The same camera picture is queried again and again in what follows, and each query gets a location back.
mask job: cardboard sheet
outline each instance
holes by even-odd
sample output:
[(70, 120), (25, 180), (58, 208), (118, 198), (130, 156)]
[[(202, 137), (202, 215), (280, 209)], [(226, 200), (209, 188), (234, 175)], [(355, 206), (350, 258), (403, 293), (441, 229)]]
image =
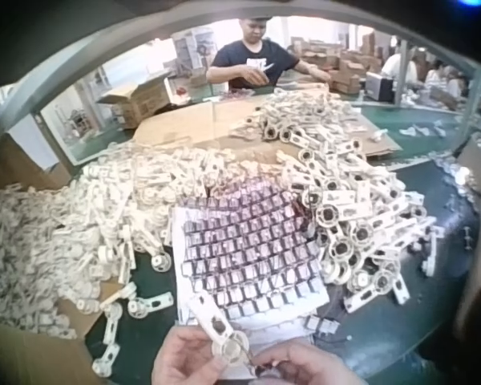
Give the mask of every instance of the cardboard sheet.
[[(305, 90), (311, 95), (323, 92), (316, 88)], [(255, 159), (271, 162), (276, 150), (281, 149), (291, 155), (297, 154), (292, 145), (259, 140), (243, 140), (229, 136), (233, 125), (253, 113), (267, 99), (267, 95), (253, 96), (243, 100), (207, 102), (196, 104), (180, 110), (166, 112), (143, 121), (137, 128), (134, 141), (139, 144), (170, 144), (199, 148), (232, 148), (241, 159)], [(350, 134), (362, 139), (362, 147), (367, 156), (387, 154), (400, 149), (389, 136), (383, 136), (378, 142), (369, 138), (378, 130), (365, 116), (358, 114), (357, 120), (350, 124), (359, 124), (366, 128), (364, 132)]]

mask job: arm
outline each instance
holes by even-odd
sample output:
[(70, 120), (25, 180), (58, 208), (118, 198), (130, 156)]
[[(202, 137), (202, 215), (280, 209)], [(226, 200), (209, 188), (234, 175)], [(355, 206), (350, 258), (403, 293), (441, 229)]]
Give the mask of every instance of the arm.
[(303, 75), (310, 75), (314, 79), (324, 83), (329, 82), (329, 80), (331, 79), (331, 76), (329, 76), (328, 72), (320, 70), (317, 67), (304, 62), (303, 60), (300, 60), (299, 62), (297, 62), (296, 66), (294, 67), (294, 70)]
[(209, 83), (218, 84), (240, 78), (242, 76), (241, 67), (242, 66), (210, 67), (207, 71), (207, 80)]
[(244, 78), (254, 86), (263, 86), (269, 82), (264, 72), (245, 64), (233, 65), (228, 48), (217, 52), (212, 65), (207, 71), (207, 81), (212, 84), (226, 83), (232, 79)]
[(240, 66), (233, 65), (228, 49), (228, 46), (224, 46), (217, 52), (216, 57), (212, 61), (212, 65), (207, 71), (207, 80), (209, 83), (226, 83), (232, 79), (241, 77)]

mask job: stacked boxes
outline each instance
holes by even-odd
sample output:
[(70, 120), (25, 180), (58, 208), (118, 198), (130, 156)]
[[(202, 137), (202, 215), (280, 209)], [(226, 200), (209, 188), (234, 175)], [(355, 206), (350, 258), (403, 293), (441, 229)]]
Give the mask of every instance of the stacked boxes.
[(129, 83), (106, 92), (98, 103), (111, 104), (114, 117), (122, 128), (137, 128), (153, 113), (171, 103), (164, 80), (168, 73), (142, 84)]

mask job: person in white shirt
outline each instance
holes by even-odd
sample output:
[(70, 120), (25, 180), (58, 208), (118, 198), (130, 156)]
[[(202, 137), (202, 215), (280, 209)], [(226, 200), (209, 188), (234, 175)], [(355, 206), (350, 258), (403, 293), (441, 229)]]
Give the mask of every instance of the person in white shirt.
[[(398, 42), (398, 51), (400, 49), (401, 49), (401, 43)], [(382, 75), (392, 79), (397, 79), (399, 76), (400, 66), (401, 66), (401, 54), (400, 53), (394, 54), (386, 60), (385, 65), (382, 68)], [(413, 61), (410, 61), (408, 63), (408, 68), (406, 69), (406, 82), (417, 83), (417, 81), (418, 81), (417, 66)]]
[(445, 68), (445, 63), (442, 60), (436, 59), (433, 62), (433, 69), (427, 72), (426, 82), (424, 82), (426, 87), (428, 85), (435, 85), (444, 81), (446, 77)]

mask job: cardboard box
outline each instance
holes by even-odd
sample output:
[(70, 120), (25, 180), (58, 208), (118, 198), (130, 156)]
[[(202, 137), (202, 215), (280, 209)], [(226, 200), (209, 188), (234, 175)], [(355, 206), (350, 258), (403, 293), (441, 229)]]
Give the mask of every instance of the cardboard box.
[(363, 67), (363, 65), (360, 63), (354, 63), (350, 60), (341, 59), (338, 67), (340, 72), (344, 72), (346, 74), (358, 75), (360, 77), (363, 77), (366, 74), (366, 69)]
[(362, 36), (361, 51), (364, 55), (374, 56), (375, 45), (376, 45), (376, 36), (374, 32), (371, 32), (370, 34), (364, 34)]
[[(303, 92), (318, 95), (324, 92), (324, 88), (313, 87)], [(153, 116), (137, 128), (134, 141), (139, 144), (162, 145), (166, 148), (182, 145), (198, 148), (231, 148), (238, 160), (250, 159), (265, 163), (277, 161), (277, 150), (297, 156), (299, 148), (280, 141), (264, 142), (261, 138), (250, 141), (230, 136), (232, 128), (246, 116), (253, 114), (255, 108), (267, 97), (259, 95), (243, 100), (200, 103)], [(370, 140), (379, 128), (362, 114), (358, 114), (358, 120), (354, 120), (352, 124), (366, 128), (364, 132), (354, 132), (351, 135), (362, 141), (363, 151), (367, 156), (388, 154), (401, 149), (388, 136), (377, 143)]]
[[(120, 289), (102, 283), (100, 300)], [(21, 385), (104, 385), (91, 368), (92, 360), (84, 338), (100, 313), (83, 315), (69, 301), (60, 301), (78, 339), (66, 340), (34, 334), (0, 324), (0, 383)]]
[(335, 83), (345, 84), (348, 87), (360, 87), (360, 76), (358, 75), (342, 71), (330, 71), (329, 74)]
[(361, 87), (359, 84), (357, 86), (350, 86), (347, 84), (333, 82), (333, 89), (346, 95), (358, 95)]
[(111, 110), (123, 128), (137, 128), (159, 108), (171, 103), (164, 80), (168, 73), (141, 84), (129, 83), (106, 92), (98, 103), (111, 104)]
[(56, 189), (67, 185), (70, 179), (70, 173), (61, 163), (42, 170), (9, 134), (0, 139), (0, 188), (21, 183), (37, 189)]
[(363, 67), (370, 72), (378, 74), (382, 71), (382, 61), (374, 56), (359, 55), (357, 57), (358, 63), (363, 65)]
[(458, 107), (458, 100), (453, 95), (436, 86), (431, 87), (430, 98), (445, 104), (452, 111)]
[(338, 56), (306, 51), (301, 59), (307, 63), (315, 64), (319, 68), (338, 68)]

